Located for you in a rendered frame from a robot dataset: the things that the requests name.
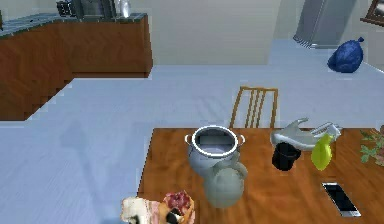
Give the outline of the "silver cooking pot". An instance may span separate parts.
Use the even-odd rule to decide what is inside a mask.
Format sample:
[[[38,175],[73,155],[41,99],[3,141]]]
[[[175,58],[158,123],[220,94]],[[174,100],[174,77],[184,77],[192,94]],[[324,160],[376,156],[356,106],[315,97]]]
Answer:
[[[199,176],[204,176],[217,162],[230,160],[246,139],[226,127],[208,125],[185,135],[184,141],[188,145],[189,165]]]

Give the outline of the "wooden slatted chair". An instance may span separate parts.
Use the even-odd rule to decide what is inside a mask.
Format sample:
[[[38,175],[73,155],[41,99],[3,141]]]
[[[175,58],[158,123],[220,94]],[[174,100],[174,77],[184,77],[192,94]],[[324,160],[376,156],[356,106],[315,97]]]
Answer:
[[[235,125],[235,120],[240,105],[242,95],[248,91],[250,93],[250,98],[248,101],[247,114],[245,118],[245,127],[246,128],[259,128],[260,121],[262,116],[262,110],[264,107],[264,102],[268,93],[272,94],[272,107],[269,127],[274,128],[277,115],[277,101],[279,90],[277,88],[265,88],[265,87],[249,87],[249,86],[240,86],[239,91],[234,102],[232,109],[231,119],[229,122],[229,127],[233,128]]]

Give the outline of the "grey green round jug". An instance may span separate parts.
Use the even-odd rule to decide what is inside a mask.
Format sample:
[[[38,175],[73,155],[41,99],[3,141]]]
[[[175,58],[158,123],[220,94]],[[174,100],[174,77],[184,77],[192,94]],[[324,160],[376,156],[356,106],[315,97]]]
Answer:
[[[233,206],[242,197],[244,182],[248,175],[240,162],[220,161],[204,176],[204,193],[215,208]]]

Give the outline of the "red sprinkled donut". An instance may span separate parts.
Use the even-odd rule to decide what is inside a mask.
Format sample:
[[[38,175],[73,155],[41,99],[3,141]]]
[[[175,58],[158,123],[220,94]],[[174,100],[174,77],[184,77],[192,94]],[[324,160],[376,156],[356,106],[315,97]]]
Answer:
[[[167,193],[162,205],[166,224],[194,224],[194,201],[186,191]]]

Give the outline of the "black cup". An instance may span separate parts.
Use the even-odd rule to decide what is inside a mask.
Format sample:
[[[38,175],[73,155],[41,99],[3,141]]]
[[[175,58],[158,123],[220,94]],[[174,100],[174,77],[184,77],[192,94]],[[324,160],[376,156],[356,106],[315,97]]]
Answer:
[[[280,171],[289,171],[301,156],[301,151],[291,144],[282,142],[275,146],[272,164]]]

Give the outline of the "clear glass bottle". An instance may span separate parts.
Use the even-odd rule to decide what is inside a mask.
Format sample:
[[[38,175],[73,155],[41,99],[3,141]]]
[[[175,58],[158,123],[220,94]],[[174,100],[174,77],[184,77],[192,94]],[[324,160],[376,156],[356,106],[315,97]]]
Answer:
[[[119,0],[120,15],[128,18],[131,14],[130,0]]]

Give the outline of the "brown wooden dining table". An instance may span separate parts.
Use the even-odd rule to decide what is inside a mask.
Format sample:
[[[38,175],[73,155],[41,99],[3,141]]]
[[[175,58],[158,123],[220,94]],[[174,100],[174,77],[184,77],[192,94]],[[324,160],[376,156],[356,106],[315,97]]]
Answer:
[[[185,190],[195,202],[194,224],[384,224],[384,167],[361,162],[362,135],[357,128],[342,130],[324,171],[317,170],[304,152],[287,172],[272,165],[268,129],[238,129],[246,138],[240,161],[248,177],[241,199],[227,209],[208,203],[203,179],[189,166],[184,136],[191,132],[189,128],[153,131],[140,197],[161,201],[169,192]],[[337,182],[361,216],[342,217],[323,182]]]

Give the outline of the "brown kitchen counter cabinet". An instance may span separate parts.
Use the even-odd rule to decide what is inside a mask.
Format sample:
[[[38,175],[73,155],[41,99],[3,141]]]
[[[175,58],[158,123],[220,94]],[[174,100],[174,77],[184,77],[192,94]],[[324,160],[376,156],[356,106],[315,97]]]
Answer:
[[[0,121],[24,121],[75,78],[146,78],[148,15],[65,19],[38,15],[0,32]]]

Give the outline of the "dark grey toaster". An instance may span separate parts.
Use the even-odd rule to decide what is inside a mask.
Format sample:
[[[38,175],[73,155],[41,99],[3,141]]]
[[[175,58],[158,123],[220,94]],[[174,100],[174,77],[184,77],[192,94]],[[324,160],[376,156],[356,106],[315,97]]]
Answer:
[[[72,5],[78,19],[116,17],[114,0],[72,0]]]

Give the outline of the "grey metal fridge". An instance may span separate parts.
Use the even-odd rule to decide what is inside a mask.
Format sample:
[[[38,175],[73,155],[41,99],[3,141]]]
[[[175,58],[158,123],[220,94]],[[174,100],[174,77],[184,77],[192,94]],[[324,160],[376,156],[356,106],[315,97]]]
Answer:
[[[305,0],[293,39],[309,49],[336,49],[357,0]]]

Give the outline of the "blue garbage bag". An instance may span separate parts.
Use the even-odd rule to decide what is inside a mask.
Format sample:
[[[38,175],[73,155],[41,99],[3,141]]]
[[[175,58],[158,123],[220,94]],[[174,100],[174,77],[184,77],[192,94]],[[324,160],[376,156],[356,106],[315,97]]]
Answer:
[[[339,73],[354,73],[360,67],[364,53],[361,44],[363,37],[341,44],[328,59],[328,67]]]

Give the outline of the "black coffee machine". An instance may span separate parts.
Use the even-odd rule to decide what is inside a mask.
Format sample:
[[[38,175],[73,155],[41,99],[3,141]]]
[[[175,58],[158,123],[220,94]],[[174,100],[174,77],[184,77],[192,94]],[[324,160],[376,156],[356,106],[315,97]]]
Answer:
[[[69,0],[58,1],[56,3],[58,13],[62,17],[71,16],[71,2]]]

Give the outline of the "black smartphone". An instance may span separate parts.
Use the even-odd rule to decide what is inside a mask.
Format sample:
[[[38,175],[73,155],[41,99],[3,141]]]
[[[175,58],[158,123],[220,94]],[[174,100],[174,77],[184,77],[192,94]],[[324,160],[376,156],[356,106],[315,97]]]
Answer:
[[[322,186],[342,217],[360,217],[361,213],[337,182],[323,182]]]

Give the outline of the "green leafy house plant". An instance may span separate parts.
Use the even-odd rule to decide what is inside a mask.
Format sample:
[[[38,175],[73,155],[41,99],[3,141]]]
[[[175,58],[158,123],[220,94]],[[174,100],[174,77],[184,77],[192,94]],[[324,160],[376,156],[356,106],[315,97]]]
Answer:
[[[384,125],[379,129],[360,131],[361,142],[361,162],[367,163],[370,158],[375,160],[375,164],[384,167]]]

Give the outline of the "dark framed wall picture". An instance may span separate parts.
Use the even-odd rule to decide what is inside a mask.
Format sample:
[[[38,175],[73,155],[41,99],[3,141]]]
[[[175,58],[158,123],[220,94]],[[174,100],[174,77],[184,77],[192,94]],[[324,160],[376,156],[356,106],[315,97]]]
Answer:
[[[366,16],[361,18],[361,21],[384,27],[384,0],[372,0]]]

